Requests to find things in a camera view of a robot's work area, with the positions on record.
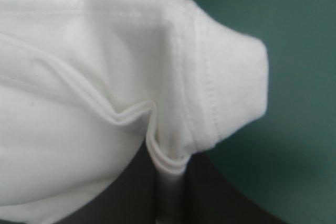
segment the stitching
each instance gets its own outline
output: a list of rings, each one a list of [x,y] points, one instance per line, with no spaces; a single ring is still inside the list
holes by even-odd
[[[180,95],[181,95],[181,100],[182,100],[182,105],[184,108],[184,113],[185,113],[185,117],[186,117],[186,122],[187,122],[187,127],[189,129],[189,132],[191,134],[192,137],[192,142],[194,143],[195,148],[199,151],[199,146],[198,143],[196,141],[196,134],[195,134],[195,129],[193,124],[191,123],[192,119],[191,119],[191,113],[190,113],[190,109],[189,106],[187,106],[187,95],[185,93],[185,74],[183,72],[183,66],[185,64],[185,60],[186,57],[183,57],[183,50],[182,50],[182,39],[181,39],[181,30],[177,31],[177,37],[179,39],[176,40],[177,42],[177,52],[178,52],[178,77],[179,77],[179,83],[181,85],[180,88]]]
[[[47,89],[43,89],[41,87],[32,85],[32,84],[30,84],[28,82],[24,82],[24,81],[20,81],[20,80],[14,79],[12,77],[6,76],[6,75],[1,74],[1,73],[0,73],[0,77],[2,77],[4,79],[8,79],[8,80],[13,81],[13,82],[16,82],[16,83],[18,83],[20,85],[23,85],[23,86],[27,86],[27,87],[30,87],[30,88],[33,88],[33,89],[37,89],[39,91],[43,91],[43,92],[48,93],[48,94],[53,94],[53,95],[57,95],[57,96],[62,97],[62,98],[67,98],[67,99],[73,100],[73,98],[70,97],[70,96],[68,96],[68,95],[60,94],[60,93],[55,93],[55,92],[49,91]]]
[[[202,33],[206,35],[204,24],[199,23],[199,26],[200,26],[200,30],[202,30]],[[214,81],[211,78],[211,72],[210,72],[210,59],[209,59],[208,53],[205,51],[205,47],[201,48],[201,52],[204,55],[204,61],[205,61],[205,64],[204,64],[205,91],[208,97],[208,101],[210,103],[212,119],[213,119],[213,123],[214,123],[215,130],[217,133],[217,137],[222,138],[223,135],[222,135],[222,131],[220,128],[219,114],[217,110],[218,105],[216,104],[216,101],[214,98],[214,93],[215,93]]]

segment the white fabric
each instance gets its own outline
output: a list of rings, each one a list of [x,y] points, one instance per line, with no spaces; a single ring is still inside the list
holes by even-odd
[[[267,77],[264,45],[191,0],[0,0],[0,219],[71,214],[145,136],[178,180],[264,114]]]

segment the green background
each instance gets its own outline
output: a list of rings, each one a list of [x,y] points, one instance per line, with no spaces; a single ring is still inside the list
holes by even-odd
[[[336,0],[194,0],[264,41],[265,117],[208,152],[255,203],[288,223],[336,223]]]

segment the seam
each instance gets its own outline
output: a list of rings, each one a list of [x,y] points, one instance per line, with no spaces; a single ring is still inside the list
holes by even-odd
[[[206,34],[206,29],[204,27],[204,24],[199,24],[200,26],[200,30],[202,31],[202,33],[205,36],[208,36],[208,34]],[[201,52],[202,55],[204,55],[204,80],[205,80],[205,93],[207,94],[207,98],[210,104],[210,110],[212,113],[212,121],[213,121],[213,125],[215,127],[216,133],[217,133],[217,137],[218,138],[222,138],[222,133],[220,130],[220,123],[219,123],[219,114],[218,114],[218,105],[215,101],[215,87],[214,87],[214,80],[212,78],[211,75],[211,71],[210,71],[210,58],[209,58],[209,54],[206,51],[204,45],[201,48]]]
[[[185,62],[185,58],[183,57],[183,50],[182,50],[182,43],[181,43],[181,30],[180,29],[176,29],[177,32],[177,39],[176,41],[176,56],[177,56],[177,76],[178,76],[178,83],[180,85],[180,97],[181,97],[181,101],[182,101],[182,107],[183,107],[183,111],[184,111],[184,117],[185,120],[187,122],[187,128],[188,131],[191,135],[192,141],[196,147],[196,149],[198,150],[196,141],[195,141],[195,131],[192,127],[192,123],[191,123],[191,115],[190,115],[190,111],[188,109],[187,106],[187,98],[186,98],[186,94],[185,94],[185,75],[183,74],[183,66],[184,66],[184,62]]]
[[[39,91],[43,91],[43,92],[48,93],[48,94],[57,95],[57,96],[62,97],[62,98],[67,98],[67,99],[73,100],[73,98],[70,97],[70,96],[68,96],[68,95],[60,94],[60,93],[55,93],[55,92],[49,91],[47,89],[43,89],[43,88],[41,88],[39,86],[32,85],[32,84],[30,84],[28,82],[14,79],[12,77],[6,76],[6,75],[1,74],[1,73],[0,73],[0,77],[4,78],[4,79],[8,79],[8,80],[10,80],[12,82],[15,82],[15,83],[23,85],[23,86],[27,86],[27,87],[30,87],[30,88],[33,88],[33,89],[37,89]]]

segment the white t-shirt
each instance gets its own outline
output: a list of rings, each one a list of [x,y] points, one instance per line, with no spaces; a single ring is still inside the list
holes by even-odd
[[[193,153],[264,114],[267,80],[265,46],[192,0],[0,0],[0,219],[71,214],[145,137],[176,191]]]

